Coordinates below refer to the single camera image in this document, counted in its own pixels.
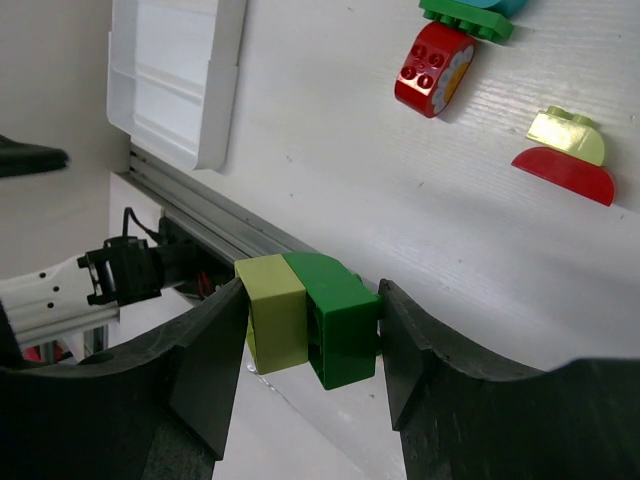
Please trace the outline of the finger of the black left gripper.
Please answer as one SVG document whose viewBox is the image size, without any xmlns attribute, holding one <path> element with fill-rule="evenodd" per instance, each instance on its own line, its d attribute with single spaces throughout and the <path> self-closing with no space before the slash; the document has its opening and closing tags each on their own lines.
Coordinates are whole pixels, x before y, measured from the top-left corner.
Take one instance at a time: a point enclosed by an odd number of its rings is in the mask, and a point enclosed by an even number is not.
<svg viewBox="0 0 640 480">
<path fill-rule="evenodd" d="M 1 136 L 0 176 L 11 178 L 64 170 L 69 155 L 62 149 L 21 143 Z"/>
</svg>

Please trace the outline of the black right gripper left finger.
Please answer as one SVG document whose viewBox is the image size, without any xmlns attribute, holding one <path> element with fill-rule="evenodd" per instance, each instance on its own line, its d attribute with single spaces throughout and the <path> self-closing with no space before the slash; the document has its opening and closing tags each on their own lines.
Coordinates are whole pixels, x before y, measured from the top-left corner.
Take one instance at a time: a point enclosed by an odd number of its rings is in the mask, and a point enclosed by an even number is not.
<svg viewBox="0 0 640 480">
<path fill-rule="evenodd" d="M 223 458 L 242 363 L 239 280 L 76 365 L 25 359 L 1 325 L 5 479 L 208 479 Z"/>
</svg>

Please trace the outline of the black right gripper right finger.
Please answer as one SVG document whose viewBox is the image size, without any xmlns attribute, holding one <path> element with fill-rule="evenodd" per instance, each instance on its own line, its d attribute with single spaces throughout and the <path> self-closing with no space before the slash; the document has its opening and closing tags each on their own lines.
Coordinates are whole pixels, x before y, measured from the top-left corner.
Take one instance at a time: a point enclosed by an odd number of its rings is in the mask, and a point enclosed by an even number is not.
<svg viewBox="0 0 640 480">
<path fill-rule="evenodd" d="M 379 285 L 392 427 L 411 479 L 635 479 L 639 363 L 542 371 L 505 358 Z"/>
</svg>

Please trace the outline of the dark green lego brick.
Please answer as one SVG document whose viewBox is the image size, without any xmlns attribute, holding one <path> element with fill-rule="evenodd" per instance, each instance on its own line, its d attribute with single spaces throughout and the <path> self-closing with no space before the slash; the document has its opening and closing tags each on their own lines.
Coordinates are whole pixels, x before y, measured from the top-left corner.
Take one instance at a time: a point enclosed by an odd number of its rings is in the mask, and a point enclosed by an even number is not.
<svg viewBox="0 0 640 480">
<path fill-rule="evenodd" d="M 324 389 L 372 377 L 381 297 L 333 257 L 290 252 L 284 259 L 306 289 L 309 362 Z"/>
</svg>

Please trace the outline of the lime green lego brick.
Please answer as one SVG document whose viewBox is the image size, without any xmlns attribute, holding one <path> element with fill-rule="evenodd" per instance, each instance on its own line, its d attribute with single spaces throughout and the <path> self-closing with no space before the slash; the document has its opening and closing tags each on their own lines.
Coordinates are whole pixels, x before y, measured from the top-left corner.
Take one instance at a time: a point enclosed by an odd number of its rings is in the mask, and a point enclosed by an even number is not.
<svg viewBox="0 0 640 480">
<path fill-rule="evenodd" d="M 247 344 L 260 375 L 308 361 L 307 292 L 280 254 L 238 260 L 249 297 Z"/>
</svg>

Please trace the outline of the round teal lego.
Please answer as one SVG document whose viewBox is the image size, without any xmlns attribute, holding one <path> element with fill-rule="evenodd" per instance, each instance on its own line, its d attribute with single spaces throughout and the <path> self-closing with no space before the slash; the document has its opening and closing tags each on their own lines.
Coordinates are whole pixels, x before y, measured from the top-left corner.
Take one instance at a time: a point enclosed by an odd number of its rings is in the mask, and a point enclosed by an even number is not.
<svg viewBox="0 0 640 480">
<path fill-rule="evenodd" d="M 461 3 L 492 11 L 507 19 L 516 16 L 528 3 L 527 0 L 459 0 Z"/>
</svg>

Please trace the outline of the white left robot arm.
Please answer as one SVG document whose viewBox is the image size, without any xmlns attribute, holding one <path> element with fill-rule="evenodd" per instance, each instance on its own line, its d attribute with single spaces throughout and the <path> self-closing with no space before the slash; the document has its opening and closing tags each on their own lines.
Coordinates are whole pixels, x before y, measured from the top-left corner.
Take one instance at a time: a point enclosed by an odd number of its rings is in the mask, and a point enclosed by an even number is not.
<svg viewBox="0 0 640 480">
<path fill-rule="evenodd" d="M 97 250 L 1 282 L 1 362 L 17 364 L 31 346 L 118 320 L 123 306 L 153 299 L 193 280 L 197 251 L 149 228 Z"/>
</svg>

